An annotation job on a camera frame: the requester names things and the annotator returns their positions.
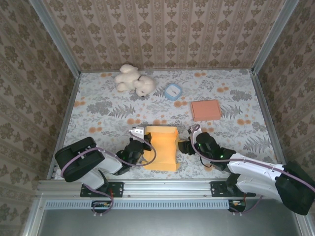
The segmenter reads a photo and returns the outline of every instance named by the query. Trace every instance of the yellow foam block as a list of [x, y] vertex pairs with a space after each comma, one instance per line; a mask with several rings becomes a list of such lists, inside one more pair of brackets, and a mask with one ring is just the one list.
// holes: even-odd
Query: yellow foam block
[[[151, 171], [177, 171], [180, 164], [176, 163], [176, 150], [178, 146], [177, 127], [170, 126], [147, 126], [146, 134], [151, 133], [151, 144], [157, 151], [155, 161], [144, 166], [144, 169]], [[154, 157], [153, 151], [144, 151], [143, 157], [151, 161]]]

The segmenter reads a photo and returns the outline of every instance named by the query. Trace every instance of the teddy bear ear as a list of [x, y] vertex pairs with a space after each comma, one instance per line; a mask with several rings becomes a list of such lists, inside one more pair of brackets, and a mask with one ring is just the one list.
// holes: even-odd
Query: teddy bear ear
[[142, 87], [144, 86], [144, 82], [141, 80], [135, 80], [133, 81], [133, 86], [135, 86], [136, 88]]

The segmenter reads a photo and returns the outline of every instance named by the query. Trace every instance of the gray floor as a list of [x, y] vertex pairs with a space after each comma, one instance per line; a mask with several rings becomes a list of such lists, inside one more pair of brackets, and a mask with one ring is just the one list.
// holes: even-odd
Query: gray floor
[[264, 200], [252, 212], [227, 210], [47, 210], [40, 236], [299, 236], [296, 220], [282, 204]]

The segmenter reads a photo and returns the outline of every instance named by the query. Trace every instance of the white teddy bear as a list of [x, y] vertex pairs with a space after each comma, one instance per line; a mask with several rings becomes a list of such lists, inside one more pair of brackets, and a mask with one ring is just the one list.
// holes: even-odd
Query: white teddy bear
[[125, 64], [120, 71], [121, 74], [115, 77], [118, 92], [136, 90], [138, 96], [145, 97], [155, 90], [154, 80], [149, 76], [140, 75], [137, 67]]

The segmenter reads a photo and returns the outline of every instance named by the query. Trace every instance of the teddy bear head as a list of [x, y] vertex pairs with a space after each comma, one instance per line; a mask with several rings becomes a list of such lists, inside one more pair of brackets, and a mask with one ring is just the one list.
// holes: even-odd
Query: teddy bear head
[[125, 64], [125, 65], [122, 65], [122, 67], [120, 67], [119, 70], [123, 74], [127, 74], [127, 73], [130, 73], [130, 72], [138, 71], [138, 68], [134, 67], [132, 65]]
[[145, 83], [145, 81], [136, 80], [133, 82], [136, 88], [136, 94], [139, 97], [145, 97], [155, 89], [154, 83]]

